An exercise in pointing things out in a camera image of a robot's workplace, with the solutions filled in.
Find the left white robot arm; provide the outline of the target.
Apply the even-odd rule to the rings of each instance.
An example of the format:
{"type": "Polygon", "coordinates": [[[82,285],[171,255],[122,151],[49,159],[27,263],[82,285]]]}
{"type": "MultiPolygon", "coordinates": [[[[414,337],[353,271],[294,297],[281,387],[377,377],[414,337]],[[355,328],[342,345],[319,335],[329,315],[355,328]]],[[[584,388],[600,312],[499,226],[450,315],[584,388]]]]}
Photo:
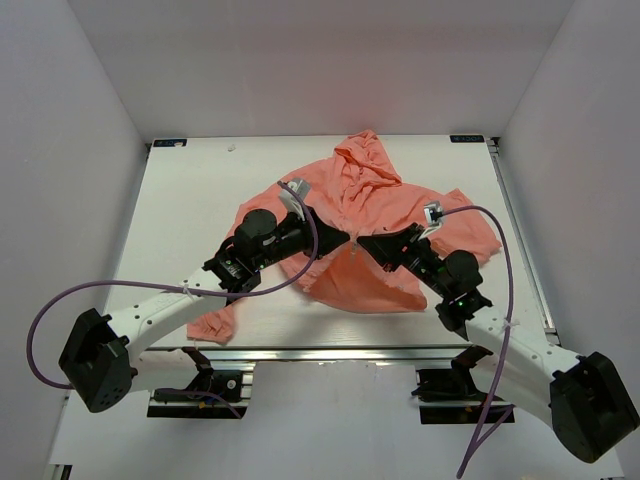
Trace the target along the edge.
{"type": "Polygon", "coordinates": [[[316,213],[289,212],[282,221],[265,209],[247,213],[213,258],[176,291],[131,307],[100,314],[95,309],[75,321],[59,366],[92,413],[103,412],[140,389],[149,367],[143,352],[196,318],[225,308],[261,282],[263,269],[296,254],[319,259],[349,239],[316,213]]]}

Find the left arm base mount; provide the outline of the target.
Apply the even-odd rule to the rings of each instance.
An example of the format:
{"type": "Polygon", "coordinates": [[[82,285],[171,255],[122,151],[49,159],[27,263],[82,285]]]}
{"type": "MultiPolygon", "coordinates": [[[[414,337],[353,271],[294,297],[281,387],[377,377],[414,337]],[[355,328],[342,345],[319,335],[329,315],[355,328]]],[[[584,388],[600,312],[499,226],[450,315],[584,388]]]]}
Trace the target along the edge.
{"type": "Polygon", "coordinates": [[[213,362],[194,347],[152,352],[143,359],[165,365],[152,382],[149,418],[240,420],[246,414],[253,382],[247,366],[213,362]]]}

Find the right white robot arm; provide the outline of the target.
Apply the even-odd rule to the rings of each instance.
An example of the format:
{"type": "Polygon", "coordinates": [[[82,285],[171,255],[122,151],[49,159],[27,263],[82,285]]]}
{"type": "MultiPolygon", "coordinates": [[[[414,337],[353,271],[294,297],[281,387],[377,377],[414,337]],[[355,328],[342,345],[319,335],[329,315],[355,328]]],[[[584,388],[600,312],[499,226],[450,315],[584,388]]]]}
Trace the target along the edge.
{"type": "Polygon", "coordinates": [[[494,393],[547,424],[586,463],[638,428],[639,414],[613,362],[599,352],[566,350],[507,321],[479,292],[482,277],[472,253],[440,257],[418,224],[357,242],[385,271],[404,268],[439,295],[444,327],[470,344],[452,360],[449,386],[419,387],[417,395],[494,393]]]}

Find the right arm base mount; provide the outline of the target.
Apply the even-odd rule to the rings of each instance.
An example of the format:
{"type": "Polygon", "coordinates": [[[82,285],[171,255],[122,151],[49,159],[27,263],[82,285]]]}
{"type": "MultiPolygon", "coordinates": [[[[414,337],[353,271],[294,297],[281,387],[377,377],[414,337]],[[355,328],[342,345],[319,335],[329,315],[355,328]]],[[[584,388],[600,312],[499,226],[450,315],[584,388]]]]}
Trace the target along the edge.
{"type": "Polygon", "coordinates": [[[411,396],[418,400],[422,425],[471,425],[480,419],[488,388],[476,387],[471,368],[484,357],[493,359],[494,355],[483,347],[471,346],[447,368],[417,370],[417,386],[411,396]]]}

